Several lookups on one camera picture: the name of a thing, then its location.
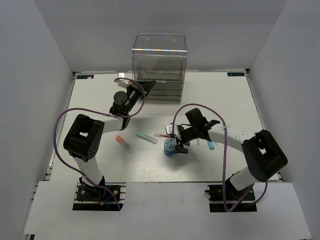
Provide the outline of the green capped tube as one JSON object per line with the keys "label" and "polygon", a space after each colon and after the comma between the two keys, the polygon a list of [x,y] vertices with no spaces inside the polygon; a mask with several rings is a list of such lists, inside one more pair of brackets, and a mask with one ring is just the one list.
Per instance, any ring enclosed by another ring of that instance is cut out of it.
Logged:
{"label": "green capped tube", "polygon": [[148,142],[150,142],[152,144],[155,144],[155,145],[158,143],[157,139],[155,139],[154,137],[152,137],[152,136],[150,136],[150,135],[148,135],[148,134],[146,134],[144,132],[137,132],[136,136],[138,138],[141,138],[141,139],[143,139],[145,141],[148,141]]}

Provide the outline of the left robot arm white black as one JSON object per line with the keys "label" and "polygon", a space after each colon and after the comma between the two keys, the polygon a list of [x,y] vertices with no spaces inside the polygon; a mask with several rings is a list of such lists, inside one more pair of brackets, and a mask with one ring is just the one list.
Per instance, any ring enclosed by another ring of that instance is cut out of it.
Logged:
{"label": "left robot arm white black", "polygon": [[63,148],[78,165],[81,185],[87,187],[90,196],[96,200],[103,198],[106,193],[105,178],[96,160],[102,135],[125,130],[135,104],[139,100],[145,101],[156,84],[155,80],[134,81],[129,78],[116,78],[115,82],[123,83],[126,91],[114,94],[109,113],[100,113],[105,118],[93,119],[85,114],[78,114],[63,141]]}

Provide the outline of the blue patterned tape roll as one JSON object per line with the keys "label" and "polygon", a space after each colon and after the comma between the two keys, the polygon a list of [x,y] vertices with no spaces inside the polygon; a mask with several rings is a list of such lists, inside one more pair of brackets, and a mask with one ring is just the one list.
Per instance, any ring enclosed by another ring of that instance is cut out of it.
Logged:
{"label": "blue patterned tape roll", "polygon": [[177,140],[175,138],[167,138],[163,144],[163,151],[166,155],[172,156],[177,153]]}

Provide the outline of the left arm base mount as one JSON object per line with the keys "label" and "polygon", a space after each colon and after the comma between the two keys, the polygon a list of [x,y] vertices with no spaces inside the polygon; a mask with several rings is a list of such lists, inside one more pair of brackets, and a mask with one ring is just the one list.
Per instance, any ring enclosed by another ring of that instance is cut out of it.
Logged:
{"label": "left arm base mount", "polygon": [[[105,184],[114,194],[119,206],[122,208],[125,202],[126,186],[124,182]],[[120,211],[112,195],[104,189],[93,192],[85,188],[79,182],[75,190],[73,211],[99,211],[99,212],[118,212]]]}

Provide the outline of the blue capped tube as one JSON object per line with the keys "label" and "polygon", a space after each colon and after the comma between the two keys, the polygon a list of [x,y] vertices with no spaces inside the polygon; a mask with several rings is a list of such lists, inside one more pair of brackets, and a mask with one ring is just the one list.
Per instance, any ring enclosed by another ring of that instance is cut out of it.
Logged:
{"label": "blue capped tube", "polygon": [[212,141],[207,141],[208,147],[210,150],[214,150],[215,149],[215,143]]}

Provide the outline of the orange capped tube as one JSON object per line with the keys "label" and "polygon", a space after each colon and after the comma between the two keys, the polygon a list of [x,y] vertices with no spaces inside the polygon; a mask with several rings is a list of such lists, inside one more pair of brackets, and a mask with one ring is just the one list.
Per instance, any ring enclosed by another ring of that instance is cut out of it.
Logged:
{"label": "orange capped tube", "polygon": [[128,145],[128,143],[119,135],[115,137],[116,141],[128,152],[132,153],[133,149]]}

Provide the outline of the clear drawer organizer box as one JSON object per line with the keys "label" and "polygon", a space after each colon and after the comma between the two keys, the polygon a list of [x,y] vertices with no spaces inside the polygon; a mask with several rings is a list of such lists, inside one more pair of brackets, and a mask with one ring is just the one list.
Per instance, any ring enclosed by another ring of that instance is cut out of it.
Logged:
{"label": "clear drawer organizer box", "polygon": [[132,45],[132,76],[155,81],[148,101],[179,103],[187,68],[186,37],[173,33],[141,33]]}

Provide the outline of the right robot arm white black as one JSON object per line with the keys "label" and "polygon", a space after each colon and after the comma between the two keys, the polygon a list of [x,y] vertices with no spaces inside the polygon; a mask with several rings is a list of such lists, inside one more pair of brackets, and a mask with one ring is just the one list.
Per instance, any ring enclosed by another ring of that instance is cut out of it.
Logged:
{"label": "right robot arm white black", "polygon": [[187,124],[174,124],[172,128],[175,153],[187,154],[187,148],[195,139],[221,143],[225,148],[243,153],[246,167],[224,182],[224,192],[228,198],[238,199],[249,186],[267,182],[288,164],[286,155],[268,130],[255,133],[230,131],[222,121],[207,120],[199,108],[189,110],[185,116]]}

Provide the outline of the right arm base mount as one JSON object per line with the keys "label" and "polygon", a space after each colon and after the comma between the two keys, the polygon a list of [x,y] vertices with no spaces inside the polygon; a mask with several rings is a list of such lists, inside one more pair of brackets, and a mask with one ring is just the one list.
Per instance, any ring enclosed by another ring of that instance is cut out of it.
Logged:
{"label": "right arm base mount", "polygon": [[[249,190],[249,187],[241,191],[231,190],[230,187],[226,187],[226,205],[227,208],[232,208],[236,202]],[[208,196],[209,210],[211,213],[223,213],[225,212],[223,201],[223,186],[222,184],[207,185],[207,189],[204,194]],[[257,206],[254,203],[256,196],[253,189],[250,189],[248,194],[244,197],[241,203],[233,210],[236,213],[249,213],[256,212]]]}

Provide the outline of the red pen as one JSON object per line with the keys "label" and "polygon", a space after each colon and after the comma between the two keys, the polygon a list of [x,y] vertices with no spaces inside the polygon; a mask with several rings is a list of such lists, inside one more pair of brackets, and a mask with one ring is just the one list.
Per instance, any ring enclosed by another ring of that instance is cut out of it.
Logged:
{"label": "red pen", "polygon": [[155,137],[159,137],[159,138],[172,138],[171,135],[169,135],[169,134],[163,134],[163,133],[155,133],[154,136],[155,136]]}

